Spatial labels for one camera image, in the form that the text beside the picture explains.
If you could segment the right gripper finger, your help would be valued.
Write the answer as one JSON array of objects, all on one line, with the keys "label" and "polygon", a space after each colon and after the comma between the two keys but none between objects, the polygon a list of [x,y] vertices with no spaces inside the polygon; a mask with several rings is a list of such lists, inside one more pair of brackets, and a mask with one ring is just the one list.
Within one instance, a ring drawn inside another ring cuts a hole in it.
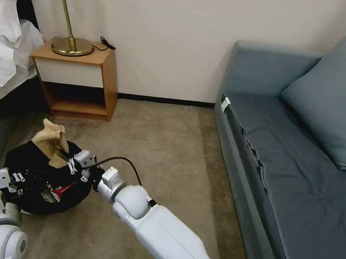
[{"label": "right gripper finger", "polygon": [[89,170],[71,170],[71,176],[74,181],[81,181],[87,183],[89,181],[90,172]]},{"label": "right gripper finger", "polygon": [[71,174],[77,173],[74,155],[71,155],[69,152],[66,152],[64,149],[60,148],[58,150],[58,156],[65,161]]}]

